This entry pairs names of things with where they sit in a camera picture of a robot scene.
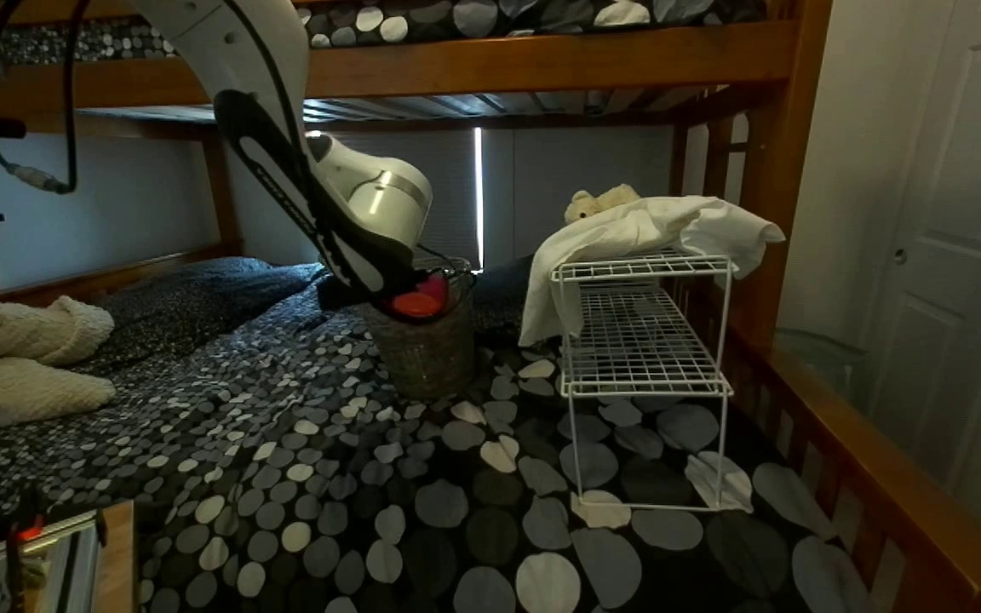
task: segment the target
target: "wire shelf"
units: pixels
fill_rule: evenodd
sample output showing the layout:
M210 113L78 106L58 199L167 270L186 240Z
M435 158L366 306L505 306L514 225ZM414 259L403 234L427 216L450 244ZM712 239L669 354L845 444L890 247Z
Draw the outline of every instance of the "wire shelf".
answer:
M734 390L660 281L581 281L580 292L586 331L564 337L561 393L724 398Z
M644 259L561 262L554 265L553 281L646 280L646 276L734 276L734 262L686 250L660 250Z

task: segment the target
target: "white wall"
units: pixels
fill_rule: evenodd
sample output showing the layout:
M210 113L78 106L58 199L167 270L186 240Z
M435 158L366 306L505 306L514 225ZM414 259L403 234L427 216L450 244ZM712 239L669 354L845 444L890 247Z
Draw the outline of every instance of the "white wall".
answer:
M336 132L347 145L414 164L434 183L424 240L477 259L477 157L471 129L443 132ZM634 183L669 190L671 129L483 129L488 262L505 265L561 228L572 190ZM298 262L310 240L269 203L267 190L232 158L240 216L251 254Z
M61 135L0 150L64 178ZM78 190L45 192L0 169L0 288L115 270L215 240L200 158L186 142L81 138Z
M576 190L634 183L640 192L669 192L671 129L488 129L488 262L533 254L561 228Z
M835 0L779 324L861 345L948 4Z

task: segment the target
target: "white wire rack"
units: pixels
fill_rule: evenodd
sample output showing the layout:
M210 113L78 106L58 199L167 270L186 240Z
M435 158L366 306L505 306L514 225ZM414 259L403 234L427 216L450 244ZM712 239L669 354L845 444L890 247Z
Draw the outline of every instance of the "white wire rack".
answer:
M646 276L734 276L734 262L715 254L657 250L644 259L561 262L553 270L553 281L646 280Z
M728 380L678 304L657 281L586 281L581 337L564 337L561 393L695 393Z
M576 432L576 398L610 393L669 393L669 398L718 398L715 451L724 457L724 422L734 383L721 373L721 347L734 296L734 262L712 254L644 254L561 262L553 281L576 284L581 304L581 334L561 340L559 390L569 398L569 424ZM707 345L695 334L686 308L660 284L671 276L712 276L721 284L718 334ZM576 451L576 488L581 483L581 451ZM746 506L728 497L724 468L712 474L712 505L650 505L627 500L627 506L657 509L728 509Z

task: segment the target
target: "mattress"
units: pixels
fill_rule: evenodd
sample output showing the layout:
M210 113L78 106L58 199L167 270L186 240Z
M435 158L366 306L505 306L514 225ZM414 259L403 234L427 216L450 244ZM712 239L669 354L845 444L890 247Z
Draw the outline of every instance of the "mattress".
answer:
M601 32L623 27L707 27L764 20L764 0L341 0L302 7L310 47L427 45L511 32ZM0 60L61 64L61 27L9 27ZM175 45L140 16L93 20L78 32L78 60L170 56Z
M118 401L0 432L0 497L39 483L58 515L134 497L147 610L868 601L812 492L735 415L728 457L753 509L581 517L564 401L505 340L505 304L480 326L480 376L410 401L361 317L323 314L302 281L191 349L97 362ZM715 406L671 398L581 401L586 488L697 505L686 466L712 418Z

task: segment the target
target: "white towel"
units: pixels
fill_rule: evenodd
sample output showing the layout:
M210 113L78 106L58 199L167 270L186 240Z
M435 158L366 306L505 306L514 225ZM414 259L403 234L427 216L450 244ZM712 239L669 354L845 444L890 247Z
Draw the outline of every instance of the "white towel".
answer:
M115 393L112 380L47 367L32 357L0 357L0 424L93 413Z
M0 424L107 406L115 393L112 380L53 365L87 357L112 326L107 308L72 296L45 308L0 304Z
M783 231L774 222L718 197L637 197L580 216L547 234L533 259L517 345L533 347L559 334L581 334L576 284L553 281L559 262L678 247L724 254L734 259L735 276L746 276L764 262L770 240L783 240Z
M112 317L72 296L51 306L0 304L0 357L72 365L87 357L112 334Z

